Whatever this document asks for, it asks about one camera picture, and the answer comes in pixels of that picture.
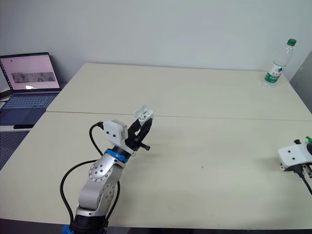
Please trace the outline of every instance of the table seam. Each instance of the table seam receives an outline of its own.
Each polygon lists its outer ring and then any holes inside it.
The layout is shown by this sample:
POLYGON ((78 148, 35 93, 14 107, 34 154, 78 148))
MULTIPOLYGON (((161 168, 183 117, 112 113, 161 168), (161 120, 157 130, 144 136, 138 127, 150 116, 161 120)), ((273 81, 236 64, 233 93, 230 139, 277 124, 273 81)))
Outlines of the table seam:
MULTIPOLYGON (((117 113, 98 113, 98 112, 71 112, 71 111, 46 111, 46 113, 72 113, 72 114, 91 114, 91 115, 120 115, 120 116, 133 116, 133 114, 117 114, 117 113)), ((312 120, 302 119, 273 119, 273 118, 234 118, 234 117, 193 117, 193 116, 166 116, 154 115, 155 117, 177 117, 177 118, 207 118, 207 119, 237 119, 237 120, 272 120, 272 121, 301 121, 312 122, 312 120)))

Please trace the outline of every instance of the laptop screen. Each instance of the laptop screen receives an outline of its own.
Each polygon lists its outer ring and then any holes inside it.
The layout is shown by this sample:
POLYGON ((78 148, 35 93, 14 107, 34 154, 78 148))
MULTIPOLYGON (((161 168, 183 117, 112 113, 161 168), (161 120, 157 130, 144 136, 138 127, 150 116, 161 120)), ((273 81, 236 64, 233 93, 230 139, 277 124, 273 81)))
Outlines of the laptop screen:
POLYGON ((48 53, 0 58, 0 65, 13 91, 59 89, 48 53))

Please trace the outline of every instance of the green bottle label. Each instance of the green bottle label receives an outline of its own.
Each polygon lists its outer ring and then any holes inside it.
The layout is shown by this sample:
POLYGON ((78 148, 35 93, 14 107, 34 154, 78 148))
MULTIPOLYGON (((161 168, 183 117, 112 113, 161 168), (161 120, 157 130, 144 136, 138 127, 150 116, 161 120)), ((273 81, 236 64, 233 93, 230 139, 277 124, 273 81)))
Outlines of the green bottle label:
POLYGON ((268 71, 268 73, 265 76, 265 80, 270 83, 277 82, 278 78, 281 76, 282 71, 284 70, 285 66, 279 66, 275 63, 273 64, 273 67, 268 71))

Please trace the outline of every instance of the water bottle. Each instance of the water bottle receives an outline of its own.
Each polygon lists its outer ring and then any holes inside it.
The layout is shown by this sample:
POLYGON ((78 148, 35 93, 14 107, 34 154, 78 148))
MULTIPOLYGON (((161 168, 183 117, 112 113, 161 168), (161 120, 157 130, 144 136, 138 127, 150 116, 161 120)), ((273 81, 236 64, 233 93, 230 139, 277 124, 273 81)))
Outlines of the water bottle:
POLYGON ((282 71, 287 66, 293 55, 293 46, 296 44, 295 39, 289 39, 286 46, 281 52, 275 57, 273 61, 273 67, 267 72, 264 78, 264 85, 273 86, 278 78, 281 76, 282 71))

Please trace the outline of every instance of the laptop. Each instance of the laptop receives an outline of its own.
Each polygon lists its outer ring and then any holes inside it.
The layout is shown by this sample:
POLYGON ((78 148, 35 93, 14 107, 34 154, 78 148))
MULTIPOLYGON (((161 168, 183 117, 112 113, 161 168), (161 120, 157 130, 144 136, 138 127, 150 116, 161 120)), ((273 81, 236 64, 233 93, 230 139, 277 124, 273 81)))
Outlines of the laptop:
POLYGON ((49 53, 0 56, 12 91, 0 109, 0 125, 34 125, 60 92, 49 53))

